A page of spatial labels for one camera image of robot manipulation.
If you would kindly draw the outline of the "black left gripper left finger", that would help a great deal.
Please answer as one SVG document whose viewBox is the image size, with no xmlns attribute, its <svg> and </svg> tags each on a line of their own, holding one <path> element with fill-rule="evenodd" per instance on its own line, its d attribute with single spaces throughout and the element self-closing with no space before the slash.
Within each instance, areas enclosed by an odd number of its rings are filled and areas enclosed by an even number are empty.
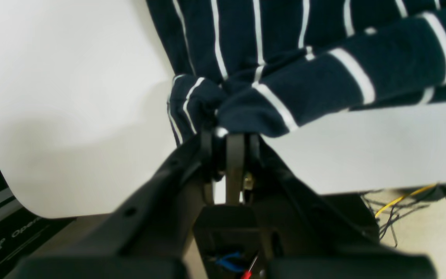
<svg viewBox="0 0 446 279">
<path fill-rule="evenodd" d="M 213 199 L 224 139 L 203 131 L 179 146 L 153 177 L 75 244 L 21 261 L 16 279 L 188 279 L 191 227 Z"/>
</svg>

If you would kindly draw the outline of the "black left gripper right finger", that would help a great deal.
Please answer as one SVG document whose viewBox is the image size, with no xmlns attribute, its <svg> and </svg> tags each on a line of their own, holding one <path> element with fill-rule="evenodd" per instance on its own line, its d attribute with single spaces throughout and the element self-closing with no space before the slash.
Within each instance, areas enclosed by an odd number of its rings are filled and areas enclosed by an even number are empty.
<svg viewBox="0 0 446 279">
<path fill-rule="evenodd" d="M 435 279 L 428 257 L 407 255 L 381 245 L 356 228 L 299 180 L 255 134 L 226 137 L 226 201 L 243 188 L 250 170 L 259 182 L 254 193 L 283 197 L 308 231 L 310 242 L 299 256 L 275 255 L 267 262 L 267 279 Z M 264 190 L 276 189 L 277 194 Z"/>
</svg>

